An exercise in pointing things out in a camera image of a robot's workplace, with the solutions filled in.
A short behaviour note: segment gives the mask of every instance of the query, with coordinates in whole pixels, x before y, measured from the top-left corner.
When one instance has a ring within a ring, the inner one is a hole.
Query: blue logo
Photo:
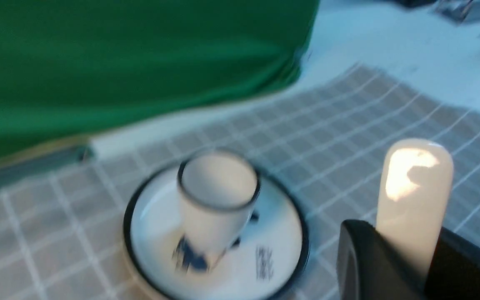
[[[256,211],[254,211],[251,214],[249,222],[256,223],[258,221],[259,221],[259,214]],[[240,246],[240,237],[237,238],[234,241],[234,243],[232,243],[232,246],[230,248],[234,249],[238,246]],[[188,242],[187,238],[183,235],[179,240],[179,243],[177,243],[177,247],[175,247],[175,250],[173,251],[172,258],[177,261],[177,263],[175,264],[175,268],[177,270],[188,272],[188,268],[191,268],[191,270],[195,272],[208,273],[217,266],[218,262],[221,260],[223,255],[225,255],[225,252],[226,251],[224,251],[221,254],[221,256],[217,259],[215,264],[211,266],[209,262],[206,260],[204,254],[195,253],[195,251],[190,246],[190,243]]]

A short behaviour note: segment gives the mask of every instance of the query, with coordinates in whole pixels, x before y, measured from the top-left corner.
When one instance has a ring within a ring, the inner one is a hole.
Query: cup rim
[[[249,167],[251,169],[253,175],[255,176],[256,186],[255,186],[255,190],[253,191],[253,195],[251,196],[251,199],[249,199],[247,202],[242,203],[241,205],[235,205],[235,206],[231,206],[231,207],[219,207],[219,206],[215,206],[215,205],[210,205],[210,204],[205,203],[201,199],[198,199],[196,196],[194,196],[192,193],[190,193],[187,190],[187,188],[185,187],[185,185],[183,184],[183,178],[182,178],[183,173],[185,171],[185,168],[187,167],[187,165],[190,162],[192,162],[195,159],[200,158],[202,156],[215,154],[215,153],[223,153],[225,155],[228,155],[231,158],[242,162],[242,164],[246,165],[247,167]],[[213,210],[213,211],[232,212],[232,211],[238,211],[238,210],[244,209],[246,207],[249,207],[251,204],[253,204],[255,202],[255,200],[259,196],[259,192],[260,192],[260,176],[259,176],[259,172],[257,172],[255,167],[253,167],[253,165],[251,165],[251,163],[248,162],[248,160],[244,159],[244,157],[242,157],[241,155],[239,155],[239,154],[237,154],[233,151],[230,151],[229,149],[217,148],[217,149],[213,149],[213,150],[202,150],[200,152],[197,152],[197,153],[193,154],[191,157],[189,157],[188,159],[185,159],[183,162],[181,162],[181,165],[179,166],[179,170],[177,171],[177,186],[179,187],[181,192],[183,194],[185,194],[185,196],[186,196],[185,198],[188,199],[188,201],[190,201],[191,203],[194,203],[195,205],[197,205],[198,207],[202,207],[204,209]]]

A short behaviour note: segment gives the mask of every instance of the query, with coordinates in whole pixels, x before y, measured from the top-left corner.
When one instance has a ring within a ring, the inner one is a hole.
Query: white plate
[[[176,269],[173,252],[182,233],[177,170],[152,175],[135,192],[124,216],[130,264],[154,296],[169,300],[264,300],[287,292],[308,260],[303,216],[284,187],[261,176],[250,222],[240,245],[227,251],[211,273]]]

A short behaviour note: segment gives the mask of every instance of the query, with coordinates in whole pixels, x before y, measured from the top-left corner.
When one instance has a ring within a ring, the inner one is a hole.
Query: white surface
[[[480,110],[480,23],[456,26],[429,10],[405,10],[379,0],[323,0],[303,74],[293,87],[243,103],[146,120],[101,135],[92,146],[99,159],[111,157],[322,84],[359,61],[383,68],[437,100]]]
[[[288,281],[301,254],[301,223],[290,200],[265,178],[255,205],[259,221],[242,232],[240,245],[208,274],[176,270],[172,253],[182,235],[176,175],[172,168],[150,182],[131,219],[133,250],[148,277],[172,295],[196,300],[257,300]],[[270,279],[257,278],[259,247],[272,251]]]
[[[453,182],[453,160],[442,146],[406,139],[389,150],[381,175],[377,225],[425,287]]]
[[[185,165],[179,184],[187,240],[196,253],[219,256],[249,221],[257,201],[255,170],[241,157],[210,152]]]

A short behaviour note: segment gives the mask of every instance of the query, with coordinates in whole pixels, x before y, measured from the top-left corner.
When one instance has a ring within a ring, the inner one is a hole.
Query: black holder
[[[373,226],[340,227],[337,279],[341,300],[480,299],[480,248],[442,228],[423,291]]]

